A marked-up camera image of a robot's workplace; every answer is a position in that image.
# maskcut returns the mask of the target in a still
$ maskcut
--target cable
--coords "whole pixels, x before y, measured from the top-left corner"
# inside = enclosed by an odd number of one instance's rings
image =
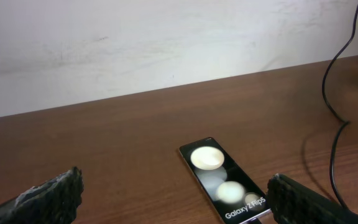
[[[335,161],[335,152],[336,152],[336,144],[338,142],[339,139],[339,135],[341,135],[342,130],[350,123],[350,121],[346,121],[345,119],[343,119],[335,110],[334,108],[331,106],[331,104],[329,104],[329,101],[327,99],[326,96],[326,90],[325,90],[325,85],[326,85],[326,79],[327,79],[327,75],[329,70],[331,69],[332,65],[334,64],[334,62],[336,61],[336,59],[340,56],[340,54],[346,49],[346,47],[352,42],[354,34],[356,33],[356,22],[357,22],[357,16],[358,16],[358,4],[357,4],[357,8],[356,8],[356,13],[354,14],[354,20],[353,20],[353,30],[352,30],[352,35],[351,38],[349,39],[349,41],[347,41],[347,43],[345,44],[345,46],[338,52],[338,54],[335,55],[335,57],[331,60],[331,62],[328,65],[328,68],[326,70],[326,73],[324,74],[323,77],[323,84],[322,84],[322,92],[323,92],[323,98],[324,98],[324,102],[326,103],[327,107],[329,108],[329,110],[333,113],[333,115],[340,121],[343,122],[342,126],[339,128],[338,132],[336,133],[336,136],[334,138],[334,142],[333,142],[333,146],[331,148],[331,157],[330,157],[330,162],[329,162],[329,180],[331,181],[331,187],[334,190],[334,194],[336,196],[336,198],[338,199],[339,203],[342,205],[342,207],[346,210],[348,210],[349,208],[347,207],[345,201],[343,201],[341,195],[338,192],[338,189],[336,188],[336,184],[335,184],[335,180],[334,180],[334,161]]]

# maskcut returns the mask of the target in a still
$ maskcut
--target wire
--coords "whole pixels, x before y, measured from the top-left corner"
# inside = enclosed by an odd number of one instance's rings
[[[336,61],[336,59],[340,56],[340,54],[346,49],[346,47],[352,42],[354,34],[356,33],[356,22],[357,22],[357,16],[358,16],[358,4],[357,4],[357,8],[356,8],[356,13],[354,14],[354,20],[353,20],[353,30],[352,30],[352,35],[351,38],[349,39],[349,41],[347,41],[347,43],[345,44],[345,46],[338,52],[338,54],[335,55],[335,57],[331,60],[331,62],[328,65],[328,68],[326,70],[326,73],[324,74],[323,77],[323,84],[322,84],[322,92],[323,92],[323,98],[324,98],[324,102],[326,103],[327,107],[329,108],[329,110],[333,113],[333,115],[340,121],[343,122],[342,126],[339,128],[338,132],[335,135],[334,138],[334,142],[333,142],[333,146],[331,148],[331,157],[330,157],[330,162],[329,162],[329,180],[331,181],[331,187],[334,190],[334,194],[336,196],[336,198],[338,199],[339,203],[341,204],[341,206],[348,210],[349,208],[347,207],[345,201],[343,201],[341,194],[339,194],[338,189],[336,188],[336,184],[335,184],[335,180],[334,180],[334,162],[335,162],[335,152],[336,152],[336,144],[338,142],[339,136],[341,135],[342,130],[350,123],[350,121],[346,121],[345,119],[343,119],[335,110],[334,108],[331,106],[331,104],[329,103],[327,96],[326,96],[326,90],[325,90],[325,85],[326,85],[326,79],[327,79],[327,75],[329,70],[331,69],[332,65],[334,64],[334,62]]]

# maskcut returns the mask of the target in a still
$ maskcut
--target table surface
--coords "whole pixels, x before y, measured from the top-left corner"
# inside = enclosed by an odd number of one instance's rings
[[[0,118],[0,203],[78,166],[75,223],[220,223],[178,153],[211,136],[267,190],[283,173],[334,197],[329,155],[339,122],[321,96],[328,62]],[[352,121],[336,183],[358,213],[358,56],[336,62],[327,96]],[[262,223],[273,223],[272,216]]]

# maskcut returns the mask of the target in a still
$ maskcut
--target wooden table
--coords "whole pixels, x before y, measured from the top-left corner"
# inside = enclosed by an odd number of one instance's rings
[[[78,166],[85,191],[75,223],[220,223],[177,150],[207,136],[264,191],[279,172],[334,197],[328,165],[339,123],[321,97],[327,65],[0,118],[0,203]],[[358,213],[358,56],[335,64],[327,89],[352,121],[339,139],[336,182]]]

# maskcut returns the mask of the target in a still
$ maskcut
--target white wall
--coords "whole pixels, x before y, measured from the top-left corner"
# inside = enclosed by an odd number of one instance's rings
[[[356,4],[0,0],[0,116],[328,60]]]

